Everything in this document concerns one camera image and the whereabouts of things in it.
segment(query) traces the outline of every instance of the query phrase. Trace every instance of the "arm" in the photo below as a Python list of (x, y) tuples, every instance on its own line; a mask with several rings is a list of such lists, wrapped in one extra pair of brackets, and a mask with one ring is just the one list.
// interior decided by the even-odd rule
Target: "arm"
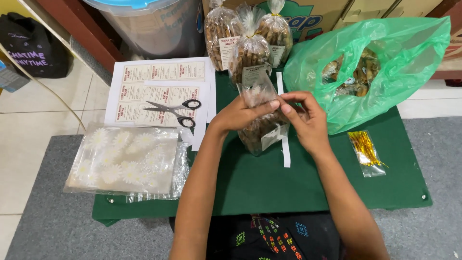
[(223, 142), (230, 130), (243, 129), (279, 105), (272, 101), (250, 109), (238, 96), (209, 124), (178, 204), (170, 260), (205, 259)]
[(303, 147), (311, 154), (324, 187), (335, 226), (352, 259), (389, 259), (382, 234), (335, 157), (327, 135), (326, 113), (308, 91), (286, 93), (283, 104)]

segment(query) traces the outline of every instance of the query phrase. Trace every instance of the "person's left hand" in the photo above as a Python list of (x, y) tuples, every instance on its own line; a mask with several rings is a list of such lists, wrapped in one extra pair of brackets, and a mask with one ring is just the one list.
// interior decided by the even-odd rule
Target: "person's left hand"
[(213, 118), (209, 127), (218, 128), (224, 132), (242, 130), (258, 117), (275, 111), (279, 105), (279, 101), (273, 100), (258, 107), (247, 108), (239, 95)]

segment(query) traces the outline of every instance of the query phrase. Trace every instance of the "plastic container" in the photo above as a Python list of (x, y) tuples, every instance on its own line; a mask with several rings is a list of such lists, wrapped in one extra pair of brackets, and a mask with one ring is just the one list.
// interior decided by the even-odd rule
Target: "plastic container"
[(201, 0), (84, 0), (145, 59), (203, 56)]

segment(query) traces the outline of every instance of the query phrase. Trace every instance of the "green cloth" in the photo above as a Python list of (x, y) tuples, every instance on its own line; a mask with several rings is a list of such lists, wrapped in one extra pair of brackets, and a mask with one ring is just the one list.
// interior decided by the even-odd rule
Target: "green cloth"
[[(276, 82), (275, 74), (273, 71), (273, 82)], [(227, 74), (217, 73), (218, 111), (238, 95), (228, 82)], [(396, 107), (350, 131), (356, 130), (369, 131), (381, 161), (389, 166), (385, 168), (385, 176), (363, 176), (346, 132), (329, 138), (351, 184), (369, 209), (432, 205)], [(281, 142), (254, 157), (245, 150), (236, 132), (229, 133), (218, 170), (214, 215), (328, 209), (314, 161), (300, 145), (293, 127), (290, 127), (288, 139), (292, 162), (290, 168), (284, 168)], [(195, 153), (189, 156), (194, 159)], [(119, 219), (174, 216), (177, 206), (178, 201), (126, 203), (124, 196), (96, 195), (92, 217), (109, 226)]]

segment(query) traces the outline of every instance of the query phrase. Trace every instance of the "gray carpet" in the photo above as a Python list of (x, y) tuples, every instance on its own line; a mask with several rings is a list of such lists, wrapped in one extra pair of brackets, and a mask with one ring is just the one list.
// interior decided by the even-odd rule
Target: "gray carpet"
[[(456, 259), (462, 254), (462, 118), (404, 120), (433, 206), (374, 210), (392, 259)], [(132, 219), (106, 228), (92, 220), (91, 194), (62, 193), (81, 136), (50, 140), (7, 260), (165, 260), (167, 219)]]

